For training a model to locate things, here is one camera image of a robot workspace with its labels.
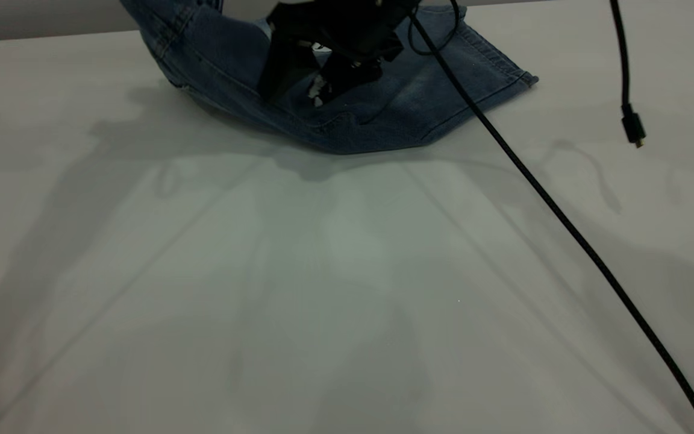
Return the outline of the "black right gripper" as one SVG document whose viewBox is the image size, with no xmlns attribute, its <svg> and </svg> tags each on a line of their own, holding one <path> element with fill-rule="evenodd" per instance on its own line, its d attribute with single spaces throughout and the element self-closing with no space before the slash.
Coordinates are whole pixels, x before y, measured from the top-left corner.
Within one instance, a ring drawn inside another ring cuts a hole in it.
<svg viewBox="0 0 694 434">
<path fill-rule="evenodd" d="M 260 97 L 277 101 L 292 86 L 319 70 L 312 46 L 330 57 L 308 87 L 308 99 L 322 107 L 383 76 L 382 60 L 403 50 L 396 29 L 418 1 L 311 1 L 278 3 L 268 16 L 272 42 L 260 77 Z"/>
</svg>

